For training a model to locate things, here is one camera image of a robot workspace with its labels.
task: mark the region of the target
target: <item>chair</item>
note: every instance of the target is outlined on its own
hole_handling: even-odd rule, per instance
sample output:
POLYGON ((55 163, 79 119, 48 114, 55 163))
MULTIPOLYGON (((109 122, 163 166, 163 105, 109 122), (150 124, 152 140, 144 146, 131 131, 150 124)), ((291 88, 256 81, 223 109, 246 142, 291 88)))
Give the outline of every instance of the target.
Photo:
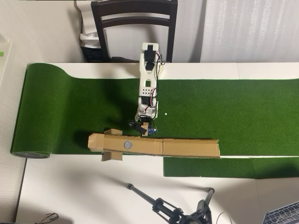
POLYGON ((109 0, 91 2, 93 17, 102 49, 103 62, 133 62, 125 58, 110 59, 104 28, 126 24, 154 24, 167 26, 168 42, 166 61, 172 62, 173 43, 177 20, 178 0, 109 0), (169 15, 169 19, 153 16, 130 16, 103 20, 102 16, 122 13, 156 13, 169 15))

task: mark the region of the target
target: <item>red wire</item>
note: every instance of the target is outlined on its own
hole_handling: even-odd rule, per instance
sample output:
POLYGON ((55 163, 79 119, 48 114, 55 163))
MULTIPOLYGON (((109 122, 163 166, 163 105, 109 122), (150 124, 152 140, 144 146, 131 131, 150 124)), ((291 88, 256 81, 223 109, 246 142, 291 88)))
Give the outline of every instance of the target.
POLYGON ((153 104, 151 103, 151 102, 152 102, 151 99, 152 99, 152 97, 153 97, 153 95, 154 95, 154 91, 155 91, 156 89, 157 89, 157 88, 152 89, 152 92, 151 92, 151 95, 150 95, 150 106, 151 106, 151 107, 153 107, 153 104))

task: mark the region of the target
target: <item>tripod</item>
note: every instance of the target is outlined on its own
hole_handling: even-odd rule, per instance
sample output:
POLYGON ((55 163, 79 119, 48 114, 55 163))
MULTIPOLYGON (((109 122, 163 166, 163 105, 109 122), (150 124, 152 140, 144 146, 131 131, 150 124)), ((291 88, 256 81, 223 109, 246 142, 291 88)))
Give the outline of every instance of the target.
POLYGON ((164 201, 162 198, 158 198, 157 200, 151 198, 142 191, 138 190, 131 183, 128 185, 128 189, 134 191, 140 197, 152 204, 153 211, 169 224, 212 224, 212 215, 209 208, 209 203, 213 193, 215 192, 213 188, 209 189, 205 200, 200 200, 200 202, 198 202, 196 212, 192 213, 191 215, 184 215, 182 209, 173 206, 172 204, 164 201), (174 208, 174 210, 170 210, 169 208, 165 207, 163 205, 164 203, 174 208), (168 216, 169 219, 163 216, 160 212, 168 216))

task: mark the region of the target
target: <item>blue circuit board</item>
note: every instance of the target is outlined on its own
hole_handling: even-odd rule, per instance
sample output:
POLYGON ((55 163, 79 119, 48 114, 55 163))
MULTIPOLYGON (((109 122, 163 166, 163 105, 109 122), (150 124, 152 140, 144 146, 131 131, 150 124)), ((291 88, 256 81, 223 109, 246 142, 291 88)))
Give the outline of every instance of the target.
POLYGON ((150 134, 156 134, 158 133, 158 129, 156 127, 150 127, 148 128, 148 135, 150 134))

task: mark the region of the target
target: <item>black cable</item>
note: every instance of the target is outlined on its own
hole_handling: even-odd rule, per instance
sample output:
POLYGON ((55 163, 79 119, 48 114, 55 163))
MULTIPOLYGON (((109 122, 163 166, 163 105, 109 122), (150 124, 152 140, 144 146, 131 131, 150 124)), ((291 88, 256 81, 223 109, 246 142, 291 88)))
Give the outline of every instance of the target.
POLYGON ((49 219, 49 221, 48 222, 45 222, 45 223, 50 223, 50 222, 52 222, 52 221, 54 221, 54 220, 56 220, 56 219, 58 219, 59 218, 59 215, 57 214, 57 213, 49 213, 49 214, 47 214, 47 217, 46 218, 44 218, 42 221, 40 221, 40 223, 35 223, 35 224, 45 224, 44 223, 44 221, 47 219, 47 218, 49 218, 49 217, 51 217, 51 216, 54 216, 55 215, 55 217, 53 217, 53 218, 50 218, 49 219))
POLYGON ((158 54, 158 60, 156 61, 156 106, 155 106, 155 116, 153 119, 156 118, 157 116, 157 104, 158 104, 158 63, 160 63, 161 65, 165 65, 165 61, 163 61, 163 57, 162 57, 162 54, 158 54))

